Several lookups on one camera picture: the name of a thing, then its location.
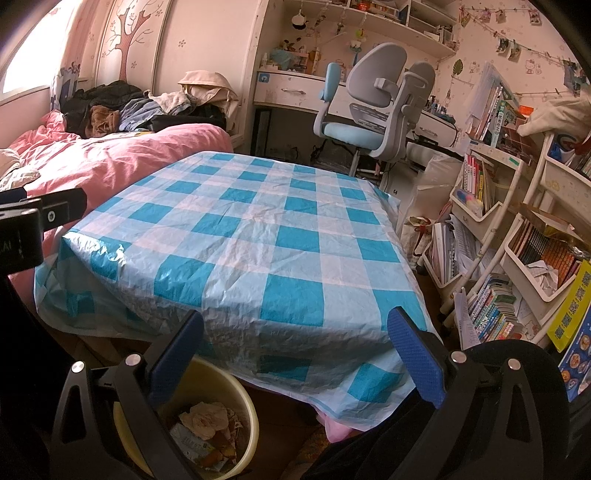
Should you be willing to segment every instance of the white cloth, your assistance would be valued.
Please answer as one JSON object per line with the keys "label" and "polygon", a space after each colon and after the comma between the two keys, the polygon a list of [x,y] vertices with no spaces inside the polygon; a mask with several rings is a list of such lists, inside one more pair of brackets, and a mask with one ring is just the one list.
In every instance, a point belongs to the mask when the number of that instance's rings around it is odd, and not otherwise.
{"label": "white cloth", "polygon": [[148,98],[159,104],[166,115],[178,115],[191,107],[191,101],[185,92],[163,93],[162,95],[153,96],[148,90]]}
{"label": "white cloth", "polygon": [[10,148],[0,150],[0,179],[20,166],[21,159],[18,153]]}
{"label": "white cloth", "polygon": [[39,171],[33,168],[16,168],[0,179],[0,192],[25,186],[27,183],[37,180],[40,176]]}
{"label": "white cloth", "polygon": [[581,85],[580,97],[557,98],[537,108],[528,122],[517,128],[517,133],[527,137],[540,132],[554,131],[585,140],[591,130],[591,87]]}

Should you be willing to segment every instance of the desk drawer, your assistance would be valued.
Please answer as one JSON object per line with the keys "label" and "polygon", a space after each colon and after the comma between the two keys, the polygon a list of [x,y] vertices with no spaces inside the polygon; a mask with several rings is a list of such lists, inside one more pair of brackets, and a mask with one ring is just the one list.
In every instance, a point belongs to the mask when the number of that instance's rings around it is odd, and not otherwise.
{"label": "desk drawer", "polygon": [[318,98],[324,81],[284,74],[259,73],[255,103],[273,103],[317,112],[322,105]]}

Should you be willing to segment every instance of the yellow book cover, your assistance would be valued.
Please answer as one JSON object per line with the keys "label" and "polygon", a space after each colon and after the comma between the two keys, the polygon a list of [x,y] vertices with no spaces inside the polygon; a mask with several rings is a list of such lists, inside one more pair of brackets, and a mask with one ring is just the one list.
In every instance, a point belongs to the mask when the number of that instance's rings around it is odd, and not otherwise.
{"label": "yellow book cover", "polygon": [[562,352],[570,345],[591,301],[591,265],[583,261],[569,294],[558,309],[548,329],[548,336]]}
{"label": "yellow book cover", "polygon": [[484,199],[484,173],[481,170],[479,173],[479,179],[478,179],[478,200],[480,200],[482,202],[483,199]]}

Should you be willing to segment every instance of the blue checkered tablecloth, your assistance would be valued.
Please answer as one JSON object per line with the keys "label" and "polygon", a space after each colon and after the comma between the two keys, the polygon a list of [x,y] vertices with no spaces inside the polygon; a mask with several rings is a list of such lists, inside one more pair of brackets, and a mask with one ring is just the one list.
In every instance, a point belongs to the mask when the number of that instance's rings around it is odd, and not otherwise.
{"label": "blue checkered tablecloth", "polygon": [[394,234],[397,201],[369,182],[205,152],[89,214],[38,267],[49,325],[151,340],[202,312],[198,354],[366,430],[414,388],[386,332],[402,305],[433,330]]}

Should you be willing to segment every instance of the beige bag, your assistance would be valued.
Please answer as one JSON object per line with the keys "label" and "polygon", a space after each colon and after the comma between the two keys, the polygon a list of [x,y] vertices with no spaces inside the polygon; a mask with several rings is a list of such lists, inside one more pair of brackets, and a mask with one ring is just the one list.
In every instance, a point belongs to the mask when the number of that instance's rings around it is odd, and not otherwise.
{"label": "beige bag", "polygon": [[207,70],[187,72],[179,81],[183,92],[197,98],[197,105],[211,103],[226,115],[226,131],[232,130],[238,113],[238,95],[221,73]]}

